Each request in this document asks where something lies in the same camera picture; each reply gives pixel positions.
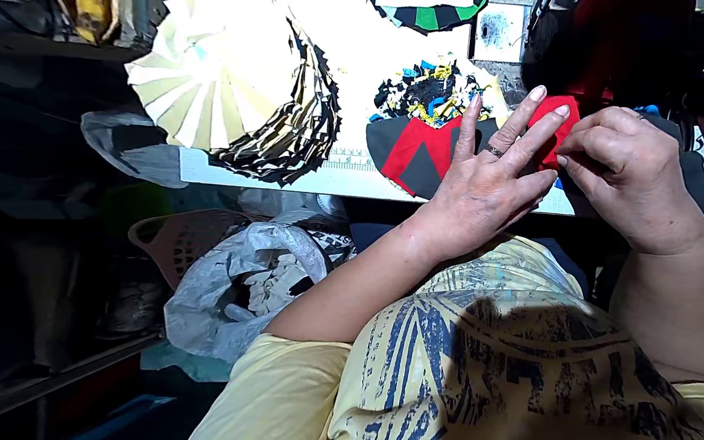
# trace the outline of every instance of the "fan-shaped fabric arrangement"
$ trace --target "fan-shaped fabric arrangement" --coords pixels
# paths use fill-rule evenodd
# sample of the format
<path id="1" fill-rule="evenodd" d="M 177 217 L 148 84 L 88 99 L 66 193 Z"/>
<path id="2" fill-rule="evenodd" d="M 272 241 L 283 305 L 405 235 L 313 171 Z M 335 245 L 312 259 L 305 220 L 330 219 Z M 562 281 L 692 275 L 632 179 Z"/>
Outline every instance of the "fan-shaped fabric arrangement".
<path id="1" fill-rule="evenodd" d="M 327 158 L 340 119 L 322 51 L 274 0 L 167 0 L 129 83 L 168 142 L 247 177 L 293 182 Z"/>

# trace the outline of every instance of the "graphic print shirt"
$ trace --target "graphic print shirt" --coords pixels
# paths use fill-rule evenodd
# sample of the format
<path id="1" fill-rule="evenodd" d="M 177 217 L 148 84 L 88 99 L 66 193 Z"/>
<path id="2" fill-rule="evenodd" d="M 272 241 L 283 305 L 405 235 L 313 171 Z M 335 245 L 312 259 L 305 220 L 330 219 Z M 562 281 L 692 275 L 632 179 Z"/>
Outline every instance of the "graphic print shirt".
<path id="1" fill-rule="evenodd" d="M 704 438 L 704 384 L 671 386 L 547 249 L 501 237 L 351 346 L 260 335 L 191 438 Z"/>

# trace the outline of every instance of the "green fabric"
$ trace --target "green fabric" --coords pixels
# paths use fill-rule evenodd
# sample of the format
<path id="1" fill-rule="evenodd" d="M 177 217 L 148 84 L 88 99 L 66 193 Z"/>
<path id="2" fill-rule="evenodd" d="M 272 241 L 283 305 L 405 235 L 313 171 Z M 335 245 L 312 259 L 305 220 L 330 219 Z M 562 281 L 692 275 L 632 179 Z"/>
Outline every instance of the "green fabric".
<path id="1" fill-rule="evenodd" d="M 417 8 L 415 24 L 427 31 L 436 31 L 439 29 L 439 23 L 436 21 L 436 13 L 432 8 Z"/>
<path id="2" fill-rule="evenodd" d="M 480 9 L 482 9 L 486 4 L 487 0 L 483 0 L 483 2 L 479 6 L 466 6 L 465 8 L 455 8 L 455 12 L 458 13 L 458 18 L 460 18 L 461 20 L 468 20 L 472 18 L 475 14 L 477 14 Z"/>

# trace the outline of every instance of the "forearm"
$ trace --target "forearm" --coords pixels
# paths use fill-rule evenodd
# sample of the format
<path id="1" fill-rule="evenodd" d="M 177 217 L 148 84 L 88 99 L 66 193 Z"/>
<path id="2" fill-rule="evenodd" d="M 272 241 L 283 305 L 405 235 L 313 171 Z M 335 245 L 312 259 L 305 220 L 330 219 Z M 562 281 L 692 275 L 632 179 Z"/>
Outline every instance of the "forearm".
<path id="1" fill-rule="evenodd" d="M 669 381 L 704 380 L 704 234 L 679 255 L 632 251 L 610 314 Z"/>
<path id="2" fill-rule="evenodd" d="M 436 265 L 406 220 L 287 305 L 264 332 L 293 341 L 353 342 L 369 319 Z"/>

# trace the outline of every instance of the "plastic bag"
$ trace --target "plastic bag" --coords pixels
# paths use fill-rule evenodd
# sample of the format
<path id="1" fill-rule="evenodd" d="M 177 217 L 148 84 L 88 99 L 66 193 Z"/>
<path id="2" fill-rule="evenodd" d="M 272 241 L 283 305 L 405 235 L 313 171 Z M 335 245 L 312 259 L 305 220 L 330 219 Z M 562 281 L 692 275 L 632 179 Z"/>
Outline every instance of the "plastic bag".
<path id="1" fill-rule="evenodd" d="M 234 363 L 279 310 L 242 322 L 235 320 L 249 315 L 228 308 L 237 295 L 230 289 L 232 280 L 243 273 L 267 270 L 274 255 L 284 251 L 295 255 L 315 284 L 328 274 L 325 254 L 301 228 L 252 223 L 191 265 L 164 306 L 167 339 L 193 355 Z"/>
<path id="2" fill-rule="evenodd" d="M 154 127 L 150 135 L 126 129 L 153 125 L 151 118 L 134 113 L 97 111 L 81 117 L 81 131 L 88 145 L 119 171 L 168 188 L 184 188 L 189 184 L 181 181 L 179 147 L 159 143 L 164 142 L 159 128 Z M 142 145 L 143 139 L 158 144 L 133 148 Z"/>
<path id="3" fill-rule="evenodd" d="M 238 196 L 238 205 L 246 212 L 270 217 L 292 211 L 308 210 L 334 222 L 344 222 L 347 218 L 341 198 L 327 194 L 249 188 L 244 189 Z"/>

